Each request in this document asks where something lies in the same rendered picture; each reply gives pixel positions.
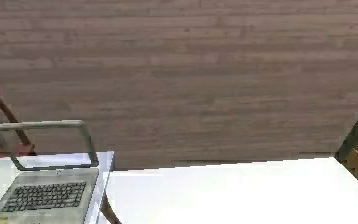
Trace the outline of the grey open laptop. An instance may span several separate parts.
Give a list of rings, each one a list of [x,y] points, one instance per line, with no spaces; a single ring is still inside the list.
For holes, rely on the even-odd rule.
[[[87,147],[88,164],[26,167],[2,133],[9,130],[76,128]],[[99,176],[99,159],[81,120],[0,124],[0,144],[20,174],[0,199],[0,224],[85,224]]]

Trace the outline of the brown wooden chair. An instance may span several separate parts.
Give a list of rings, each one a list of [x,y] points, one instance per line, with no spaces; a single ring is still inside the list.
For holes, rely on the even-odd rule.
[[[4,113],[9,122],[18,123],[17,118],[11,112],[9,107],[4,103],[1,97],[0,110]],[[16,134],[20,140],[20,143],[14,147],[14,153],[19,156],[36,156],[35,145],[30,141],[25,132],[23,130],[17,130]],[[0,158],[2,157],[8,157],[8,153],[3,149],[3,146],[0,144]]]

